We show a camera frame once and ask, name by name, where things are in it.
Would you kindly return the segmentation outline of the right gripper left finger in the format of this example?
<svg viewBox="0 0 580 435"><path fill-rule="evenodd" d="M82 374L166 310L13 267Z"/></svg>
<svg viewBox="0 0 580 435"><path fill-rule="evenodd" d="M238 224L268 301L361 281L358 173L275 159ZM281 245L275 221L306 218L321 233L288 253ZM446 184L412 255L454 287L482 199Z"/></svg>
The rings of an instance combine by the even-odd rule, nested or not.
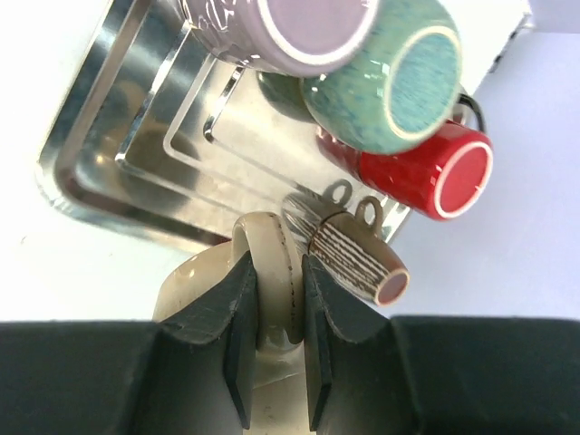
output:
<svg viewBox="0 0 580 435"><path fill-rule="evenodd" d="M249 256L160 323L4 323L1 431L239 434L250 422L256 332Z"/></svg>

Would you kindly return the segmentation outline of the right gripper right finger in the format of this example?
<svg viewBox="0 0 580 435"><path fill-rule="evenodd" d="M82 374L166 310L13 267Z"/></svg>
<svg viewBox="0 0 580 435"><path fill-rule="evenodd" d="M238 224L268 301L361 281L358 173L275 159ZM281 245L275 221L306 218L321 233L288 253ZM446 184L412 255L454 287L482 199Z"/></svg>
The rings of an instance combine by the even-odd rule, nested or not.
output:
<svg viewBox="0 0 580 435"><path fill-rule="evenodd" d="M386 318L302 261L309 426L319 434L576 434L579 324Z"/></svg>

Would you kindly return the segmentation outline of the beige round mug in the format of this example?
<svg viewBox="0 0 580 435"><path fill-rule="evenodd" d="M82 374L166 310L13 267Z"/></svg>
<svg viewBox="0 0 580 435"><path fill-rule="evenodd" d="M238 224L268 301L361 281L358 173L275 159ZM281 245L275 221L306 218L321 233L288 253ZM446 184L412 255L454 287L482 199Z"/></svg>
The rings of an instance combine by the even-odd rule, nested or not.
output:
<svg viewBox="0 0 580 435"><path fill-rule="evenodd" d="M304 339L301 259L283 219L240 217L231 239L176 268L159 290L141 434L240 434L263 387L298 373Z"/></svg>

